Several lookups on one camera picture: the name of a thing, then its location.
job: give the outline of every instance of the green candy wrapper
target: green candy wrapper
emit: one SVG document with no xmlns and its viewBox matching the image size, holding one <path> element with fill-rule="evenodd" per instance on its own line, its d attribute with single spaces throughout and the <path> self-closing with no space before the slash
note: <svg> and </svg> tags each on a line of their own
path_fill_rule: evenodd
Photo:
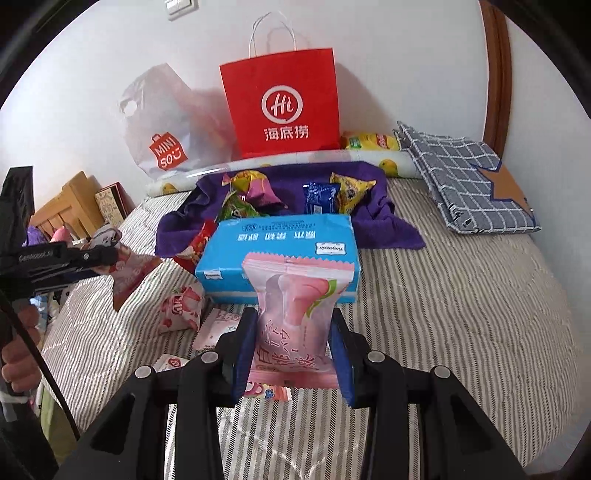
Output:
<svg viewBox="0 0 591 480">
<path fill-rule="evenodd" d="M 224 198 L 222 209 L 217 214 L 216 223 L 233 218 L 254 218 L 260 217 L 255 208 L 248 203 L 236 190 L 230 190 Z"/>
</svg>

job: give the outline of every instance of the small pink package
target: small pink package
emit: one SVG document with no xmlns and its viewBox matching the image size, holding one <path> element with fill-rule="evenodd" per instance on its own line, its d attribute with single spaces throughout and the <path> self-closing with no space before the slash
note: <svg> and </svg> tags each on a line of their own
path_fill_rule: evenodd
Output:
<svg viewBox="0 0 591 480">
<path fill-rule="evenodd" d="M 238 322 L 240 322 L 240 315 L 212 309 L 193 341 L 193 351 L 199 354 L 215 348 L 217 341 L 224 333 L 233 332 L 238 328 Z"/>
<path fill-rule="evenodd" d="M 175 288 L 173 294 L 165 298 L 160 306 L 158 332 L 166 333 L 187 328 L 198 332 L 203 300 L 203 287 L 198 281 L 189 286 Z"/>
<path fill-rule="evenodd" d="M 156 372 L 164 372 L 166 370 L 172 370 L 174 368 L 180 368 L 189 363 L 189 360 L 176 355 L 169 355 L 163 353 L 153 366 Z"/>
<path fill-rule="evenodd" d="M 247 382 L 244 397 L 264 398 L 265 400 L 290 401 L 291 390 L 287 387 L 276 387 L 264 383 Z"/>
<path fill-rule="evenodd" d="M 153 255 L 136 254 L 120 242 L 121 236 L 119 229 L 106 223 L 94 233 L 90 242 L 82 247 L 84 250 L 103 245 L 117 249 L 118 257 L 115 265 L 92 268 L 99 275 L 110 275 L 113 278 L 113 309 L 116 312 L 121 309 L 144 278 L 162 263 L 162 260 Z"/>
<path fill-rule="evenodd" d="M 259 302 L 249 382 L 339 388 L 326 356 L 332 310 L 355 266 L 321 258 L 248 253 L 242 262 Z"/>
</svg>

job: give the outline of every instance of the bed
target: bed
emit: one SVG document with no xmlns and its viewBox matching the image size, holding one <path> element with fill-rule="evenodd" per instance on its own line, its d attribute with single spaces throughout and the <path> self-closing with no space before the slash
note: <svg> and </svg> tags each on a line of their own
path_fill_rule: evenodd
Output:
<svg viewBox="0 0 591 480">
<path fill-rule="evenodd" d="M 105 221 L 95 200 L 98 185 L 78 172 L 61 188 L 61 192 L 35 212 L 30 225 L 51 238 L 64 223 L 68 223 L 79 238 L 92 236 Z"/>
<path fill-rule="evenodd" d="M 349 328 L 404 366 L 447 365 L 526 465 L 578 408 L 579 347 L 563 289 L 528 235 L 449 232 L 421 180 L 389 179 L 388 194 L 427 246 L 360 250 L 358 301 L 341 305 Z M 124 243 L 152 253 L 160 217 L 187 195 L 138 206 L 121 225 Z M 162 353 L 191 357 L 192 330 L 157 333 L 158 305 L 189 282 L 188 272 L 165 260 L 118 314 L 110 278 L 74 289 L 43 355 L 82 429 L 138 366 Z M 418 478 L 413 409 L 410 419 L 410 471 Z M 243 399 L 217 414 L 225 476 L 357 478 L 367 420 L 366 410 L 349 410 L 333 390 L 293 389 L 287 403 Z M 169 473 L 173 455 L 168 448 Z"/>
</svg>

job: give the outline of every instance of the haidilao logo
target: haidilao logo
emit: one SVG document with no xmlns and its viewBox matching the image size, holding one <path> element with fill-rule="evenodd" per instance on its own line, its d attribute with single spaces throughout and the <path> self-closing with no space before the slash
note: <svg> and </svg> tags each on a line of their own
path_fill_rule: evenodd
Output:
<svg viewBox="0 0 591 480">
<path fill-rule="evenodd" d="M 297 120 L 304 108 L 304 102 L 295 88 L 275 85 L 262 96 L 261 108 L 271 122 L 284 125 Z"/>
</svg>

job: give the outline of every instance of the box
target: box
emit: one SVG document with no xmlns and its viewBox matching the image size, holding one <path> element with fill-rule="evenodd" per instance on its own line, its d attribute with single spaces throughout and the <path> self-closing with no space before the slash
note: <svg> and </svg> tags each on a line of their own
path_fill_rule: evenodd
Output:
<svg viewBox="0 0 591 480">
<path fill-rule="evenodd" d="M 119 226 L 123 223 L 123 220 L 128 215 L 128 211 L 125 208 L 122 188 L 119 182 L 95 193 L 95 199 L 105 222 L 113 226 Z"/>
<path fill-rule="evenodd" d="M 220 222 L 195 276 L 215 303 L 257 303 L 242 271 L 248 252 L 349 262 L 355 275 L 337 303 L 357 300 L 359 257 L 349 215 L 290 215 Z"/>
</svg>

